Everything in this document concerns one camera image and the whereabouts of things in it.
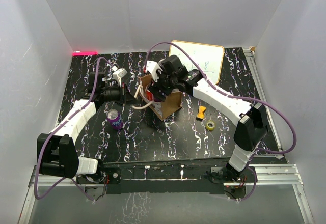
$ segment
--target yellow sponge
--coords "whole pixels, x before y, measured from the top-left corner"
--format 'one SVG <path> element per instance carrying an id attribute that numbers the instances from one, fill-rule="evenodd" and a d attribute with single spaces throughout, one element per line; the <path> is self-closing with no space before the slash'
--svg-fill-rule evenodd
<path id="1" fill-rule="evenodd" d="M 205 110 L 206 110 L 206 107 L 204 106 L 199 106 L 199 109 L 198 109 L 198 114 L 197 114 L 197 119 L 204 119 L 204 113 L 205 113 Z"/>

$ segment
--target black marble table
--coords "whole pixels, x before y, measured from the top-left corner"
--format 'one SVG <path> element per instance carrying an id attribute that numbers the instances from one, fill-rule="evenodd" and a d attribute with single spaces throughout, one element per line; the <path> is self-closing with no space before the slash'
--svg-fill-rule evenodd
<path id="1" fill-rule="evenodd" d="M 138 86 L 146 53 L 113 53 L 101 56 L 113 64 L 127 70 L 126 83 L 132 94 Z M 159 61 L 168 52 L 153 52 L 149 60 Z M 88 76 L 95 71 L 99 55 L 73 57 L 65 88 L 59 121 L 73 107 L 76 94 L 88 84 Z M 101 61 L 99 71 L 111 78 L 110 67 Z M 226 48 L 219 86 L 233 95 L 259 98 L 253 77 L 249 70 L 242 48 Z M 205 120 L 196 120 L 199 105 L 205 106 Z M 106 121 L 110 109 L 121 112 L 124 127 L 115 131 Z M 205 122 L 214 120 L 216 128 L 210 132 Z M 104 162 L 173 160 L 209 157 L 230 157 L 235 142 L 235 126 L 219 111 L 196 98 L 184 94 L 183 107 L 163 122 L 147 108 L 134 110 L 106 103 L 88 121 L 76 142 L 79 155 L 99 158 Z M 270 132 L 261 147 L 278 150 L 277 143 Z"/>

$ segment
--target open cardboard box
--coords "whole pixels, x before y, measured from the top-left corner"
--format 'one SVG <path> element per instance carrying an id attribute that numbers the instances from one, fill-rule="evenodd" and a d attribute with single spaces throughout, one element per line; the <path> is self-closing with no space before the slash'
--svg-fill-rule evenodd
<path id="1" fill-rule="evenodd" d="M 146 86 L 151 83 L 152 76 L 145 75 L 138 79 L 138 82 L 142 85 L 139 95 L 146 103 L 149 103 L 150 101 L 146 98 L 145 89 Z M 159 119 L 163 121 L 175 111 L 182 108 L 182 92 L 172 92 L 164 102 L 153 102 L 149 107 L 159 117 Z"/>

